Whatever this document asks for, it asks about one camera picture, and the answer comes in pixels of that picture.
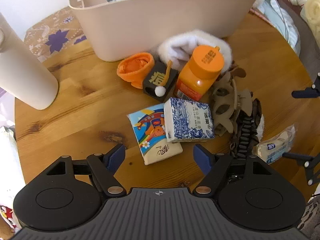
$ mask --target orange plush hat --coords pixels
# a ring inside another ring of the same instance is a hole
[[[133,87],[142,89],[142,82],[154,65],[155,61],[150,53],[137,53],[119,63],[117,75],[124,81],[131,82]]]

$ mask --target gold chinese character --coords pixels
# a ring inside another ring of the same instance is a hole
[[[149,80],[150,83],[158,86],[160,85],[160,83],[163,81],[164,79],[164,74],[157,71],[157,72],[154,72],[153,75],[151,76],[151,79]]]

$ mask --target patterned table mat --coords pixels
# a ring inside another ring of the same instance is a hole
[[[71,8],[65,7],[28,29],[24,43],[40,62],[44,62],[86,39]]]

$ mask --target blue and white tissue pack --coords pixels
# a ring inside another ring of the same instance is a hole
[[[165,133],[168,142],[197,142],[214,138],[208,104],[169,98],[164,103]]]

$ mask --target orange bottle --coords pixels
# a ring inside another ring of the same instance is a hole
[[[200,45],[181,70],[174,94],[178,98],[199,101],[219,76],[224,59],[219,47]]]

